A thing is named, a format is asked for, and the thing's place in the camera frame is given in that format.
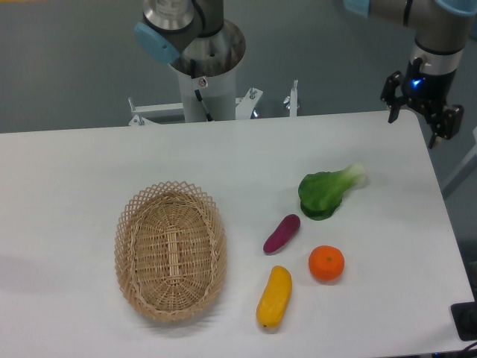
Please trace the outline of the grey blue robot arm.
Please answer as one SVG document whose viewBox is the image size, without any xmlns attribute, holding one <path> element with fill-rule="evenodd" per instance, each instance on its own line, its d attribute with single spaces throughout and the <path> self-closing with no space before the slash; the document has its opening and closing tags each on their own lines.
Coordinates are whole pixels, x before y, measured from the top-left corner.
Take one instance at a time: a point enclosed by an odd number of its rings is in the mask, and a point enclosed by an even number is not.
<svg viewBox="0 0 477 358">
<path fill-rule="evenodd" d="M 402 107 L 424 117 L 430 143 L 460 129 L 462 106 L 446 101 L 476 20 L 474 1 L 346 1 L 348 11 L 415 30 L 405 72 L 385 81 L 380 98 L 397 120 Z M 236 118 L 234 71 L 244 57 L 241 30 L 224 17 L 222 1 L 145 1 L 134 28 L 138 44 L 167 63 L 181 81 L 187 122 Z"/>
</svg>

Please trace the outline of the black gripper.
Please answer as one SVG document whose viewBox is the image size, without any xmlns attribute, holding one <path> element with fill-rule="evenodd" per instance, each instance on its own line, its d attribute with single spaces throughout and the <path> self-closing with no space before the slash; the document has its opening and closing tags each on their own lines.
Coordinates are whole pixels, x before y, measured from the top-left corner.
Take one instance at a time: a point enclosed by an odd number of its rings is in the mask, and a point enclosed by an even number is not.
<svg viewBox="0 0 477 358">
<path fill-rule="evenodd" d="M 409 63 L 401 96 L 396 96 L 396 90 L 402 84 L 401 71 L 389 75 L 382 88 L 380 99 L 386 103 L 389 110 L 389 124 L 397 120 L 404 104 L 425 119 L 431 119 L 432 135 L 428 148 L 433 149 L 439 140 L 449 140 L 459 132 L 464 117 L 464 107 L 462 105 L 446 107 L 446 97 L 455 77 L 455 71 L 439 75 L 427 74 L 420 70 L 423 64 L 421 57 Z"/>
</svg>

